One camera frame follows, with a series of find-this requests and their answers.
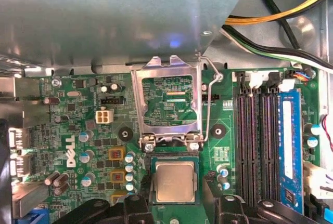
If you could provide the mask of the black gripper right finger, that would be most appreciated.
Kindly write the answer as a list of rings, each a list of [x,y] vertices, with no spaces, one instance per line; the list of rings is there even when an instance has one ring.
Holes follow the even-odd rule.
[[[312,223],[275,200],[260,200],[256,207],[250,207],[237,195],[223,194],[216,173],[203,177],[203,206],[209,223]]]

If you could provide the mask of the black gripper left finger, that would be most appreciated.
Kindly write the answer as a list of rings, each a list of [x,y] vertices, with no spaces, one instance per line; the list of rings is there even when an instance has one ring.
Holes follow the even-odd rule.
[[[148,203],[151,183],[151,176],[144,176],[137,194],[125,196],[113,206],[102,199],[88,200],[55,223],[153,223]]]

